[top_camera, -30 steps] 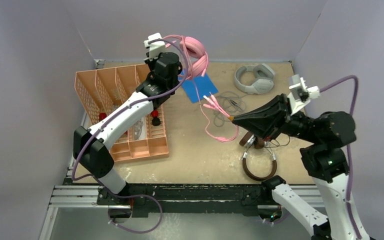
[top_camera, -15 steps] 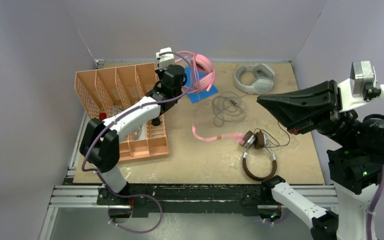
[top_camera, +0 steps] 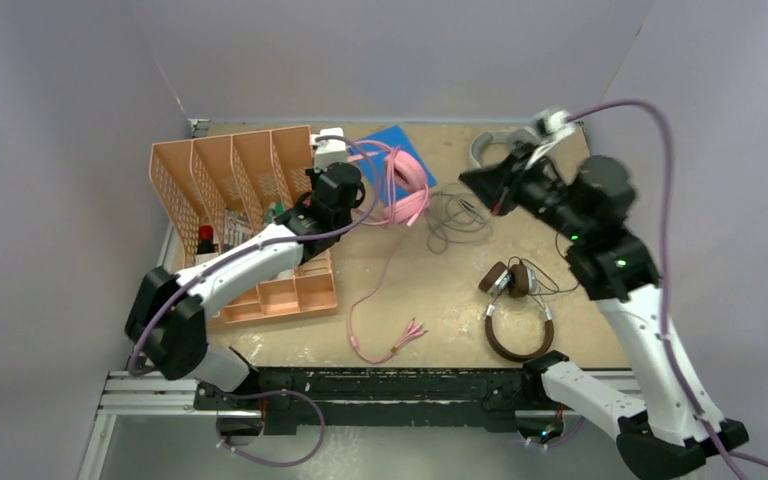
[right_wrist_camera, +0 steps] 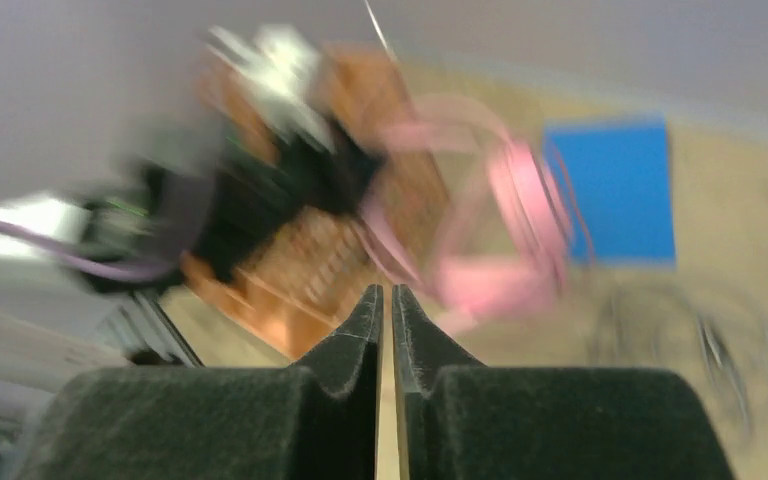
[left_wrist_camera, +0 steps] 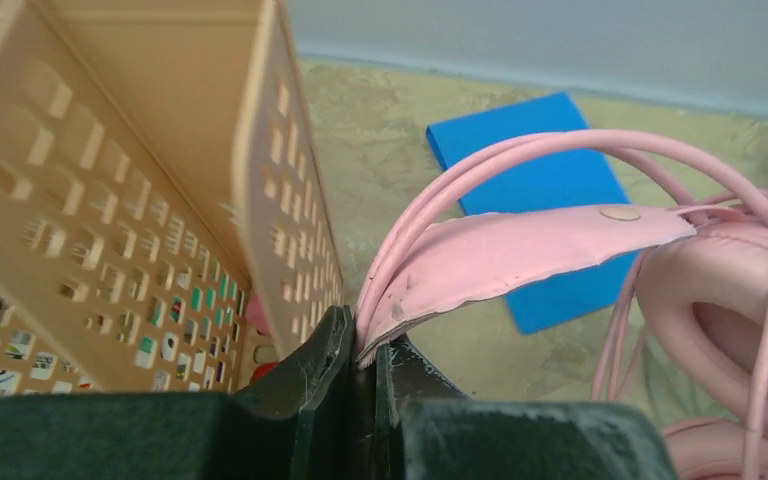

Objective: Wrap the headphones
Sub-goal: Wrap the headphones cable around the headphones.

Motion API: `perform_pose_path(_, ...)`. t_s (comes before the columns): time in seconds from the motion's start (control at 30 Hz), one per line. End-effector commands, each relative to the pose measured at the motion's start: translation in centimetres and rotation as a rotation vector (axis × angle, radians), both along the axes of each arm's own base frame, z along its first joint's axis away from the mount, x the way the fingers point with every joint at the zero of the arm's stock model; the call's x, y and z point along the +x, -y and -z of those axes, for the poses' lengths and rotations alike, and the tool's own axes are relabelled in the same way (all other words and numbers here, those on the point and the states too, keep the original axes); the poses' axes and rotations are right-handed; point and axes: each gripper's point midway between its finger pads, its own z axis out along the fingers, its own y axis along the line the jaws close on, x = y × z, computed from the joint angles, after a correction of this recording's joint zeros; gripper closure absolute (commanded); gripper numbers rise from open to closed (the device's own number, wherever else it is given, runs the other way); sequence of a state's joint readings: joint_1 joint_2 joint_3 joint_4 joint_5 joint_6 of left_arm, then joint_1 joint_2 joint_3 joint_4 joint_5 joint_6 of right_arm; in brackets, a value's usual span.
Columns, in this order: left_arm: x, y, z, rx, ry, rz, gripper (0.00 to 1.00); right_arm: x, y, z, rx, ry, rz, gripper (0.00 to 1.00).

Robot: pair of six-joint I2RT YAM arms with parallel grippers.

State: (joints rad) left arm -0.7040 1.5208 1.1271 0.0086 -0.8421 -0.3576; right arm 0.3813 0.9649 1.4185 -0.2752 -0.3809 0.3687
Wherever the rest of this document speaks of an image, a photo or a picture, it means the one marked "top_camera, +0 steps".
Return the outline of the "pink wired headphones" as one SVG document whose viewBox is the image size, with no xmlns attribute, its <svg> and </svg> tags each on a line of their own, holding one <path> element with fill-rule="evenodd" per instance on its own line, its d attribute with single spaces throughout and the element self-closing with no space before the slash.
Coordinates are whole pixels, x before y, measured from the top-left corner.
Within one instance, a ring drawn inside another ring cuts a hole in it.
<svg viewBox="0 0 768 480">
<path fill-rule="evenodd" d="M 413 226 L 428 208 L 431 188 L 428 185 L 424 185 L 422 189 L 417 189 L 405 197 L 397 198 L 396 180 L 419 180 L 420 176 L 424 176 L 424 174 L 420 170 L 418 163 L 411 155 L 398 148 L 391 148 L 385 144 L 372 141 L 365 141 L 364 144 L 375 145 L 386 154 L 384 170 L 380 174 L 375 174 L 372 179 L 372 182 L 376 186 L 376 191 L 384 195 L 385 206 L 382 208 L 379 217 L 373 220 L 367 220 L 364 224 L 366 226 L 376 226 L 381 228 Z M 361 158 L 366 159 L 367 163 L 372 164 L 370 155 L 360 144 L 357 143 L 354 149 L 359 152 Z M 349 159 L 351 161 L 357 161 L 358 157 L 355 156 L 352 158 L 350 156 Z M 406 324 L 403 333 L 383 357 L 373 359 L 362 352 L 359 340 L 355 335 L 353 328 L 354 311 L 358 306 L 371 299 L 379 291 L 383 285 L 389 264 L 390 261 L 386 260 L 375 287 L 373 287 L 368 294 L 361 297 L 350 306 L 348 318 L 346 320 L 346 332 L 354 353 L 369 365 L 380 365 L 390 361 L 403 347 L 427 333 L 427 330 L 422 324 L 418 323 L 415 319 L 411 319 Z"/>
</svg>

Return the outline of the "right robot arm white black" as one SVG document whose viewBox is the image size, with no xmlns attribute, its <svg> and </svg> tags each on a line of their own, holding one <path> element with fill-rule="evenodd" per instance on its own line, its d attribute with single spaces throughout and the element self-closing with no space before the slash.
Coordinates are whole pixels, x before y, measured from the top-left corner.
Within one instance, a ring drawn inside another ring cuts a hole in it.
<svg viewBox="0 0 768 480">
<path fill-rule="evenodd" d="M 746 427 L 706 393 L 667 312 L 667 277 L 625 224 L 635 200 L 625 167 L 592 156 L 565 182 L 549 159 L 522 154 L 460 175 L 496 215 L 522 208 L 570 241 L 570 272 L 605 317 L 625 352 L 640 396 L 632 397 L 552 351 L 524 366 L 524 399 L 577 411 L 615 442 L 640 479 L 690 479 L 708 458 L 744 445 Z"/>
</svg>

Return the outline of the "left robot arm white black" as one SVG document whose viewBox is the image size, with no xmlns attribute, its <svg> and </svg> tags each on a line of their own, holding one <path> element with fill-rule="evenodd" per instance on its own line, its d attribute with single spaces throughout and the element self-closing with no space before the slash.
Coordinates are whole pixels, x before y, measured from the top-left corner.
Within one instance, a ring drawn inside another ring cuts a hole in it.
<svg viewBox="0 0 768 480">
<path fill-rule="evenodd" d="M 258 382 L 244 356 L 211 344 L 206 323 L 242 294 L 333 246 L 357 226 L 353 209 L 365 198 L 360 169 L 349 163 L 313 168 L 311 192 L 247 242 L 200 265 L 143 277 L 125 325 L 134 346 L 127 370 L 168 380 L 192 378 L 219 389 L 232 408 L 257 399 Z"/>
</svg>

